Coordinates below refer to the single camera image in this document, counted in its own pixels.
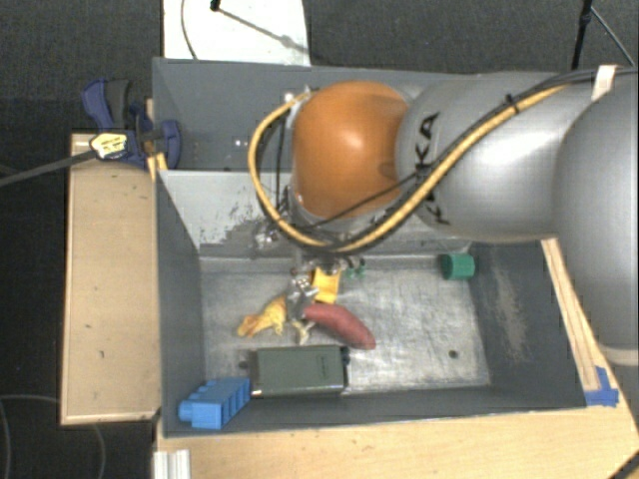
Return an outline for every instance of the yellow tag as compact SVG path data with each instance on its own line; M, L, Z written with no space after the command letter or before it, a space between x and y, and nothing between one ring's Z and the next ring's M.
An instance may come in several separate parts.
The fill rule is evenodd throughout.
M120 133L101 133L89 145L101 160L119 160L127 154L127 136Z
M339 278L341 270L336 274L329 275L324 273L320 267L316 268L313 274L313 286L319 289L316 295L316 301L322 303L335 303L337 300L337 292L339 291Z

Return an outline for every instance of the blue clip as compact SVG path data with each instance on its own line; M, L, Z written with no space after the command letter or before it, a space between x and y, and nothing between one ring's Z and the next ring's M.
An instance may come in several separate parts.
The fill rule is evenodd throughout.
M100 132L115 128L115 122L107 103L106 86L107 80L98 78L89 83L82 91L84 110L96 122Z
M180 403L178 417L200 429L222 429L251 397L248 378L208 381Z
M180 135L178 121L163 121L162 134L167 148L167 166L169 169L174 169L178 166L182 150L182 135Z
M96 122L100 133L118 128L119 133L127 136L127 152L125 155L113 159L125 164L147 168L147 153L143 149L143 142L164 139L164 152L167 155L167 166L174 169L180 161L182 150L182 136L177 121L164 121L161 130L154 131L153 121L147 115L144 106L139 102L129 105L129 114L136 123L137 132L121 130L125 127L123 110L127 97L129 82L117 80L108 85L105 78L90 82L82 91L82 104L86 113Z
M604 367L595 366L599 377L599 390L584 392L588 406L617 406L619 402L619 390L610 387L608 373Z

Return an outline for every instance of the wooden table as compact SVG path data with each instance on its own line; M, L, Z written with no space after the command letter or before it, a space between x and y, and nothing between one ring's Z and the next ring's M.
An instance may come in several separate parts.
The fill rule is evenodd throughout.
M73 153L89 136L74 136ZM150 419L160 406L153 221L148 173L91 161L70 174L61 421ZM544 244L582 383L608 369L558 243ZM639 450L616 408L520 413L340 429L165 439L188 449L194 478L606 478Z

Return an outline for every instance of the white paper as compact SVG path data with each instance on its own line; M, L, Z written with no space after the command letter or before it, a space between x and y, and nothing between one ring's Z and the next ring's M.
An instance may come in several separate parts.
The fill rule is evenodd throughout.
M191 59L181 25L182 0L164 0L164 55ZM309 66L302 0L185 0L184 21L201 60Z

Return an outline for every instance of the blue lego block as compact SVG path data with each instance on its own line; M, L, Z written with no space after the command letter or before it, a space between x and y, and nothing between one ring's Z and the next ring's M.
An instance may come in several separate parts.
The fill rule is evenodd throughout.
M180 403L178 417L200 429L222 429L251 398L248 378L208 381Z
M599 390L584 392L588 406L617 406L619 402L619 390L610 386L608 374L603 367L595 366L599 377Z

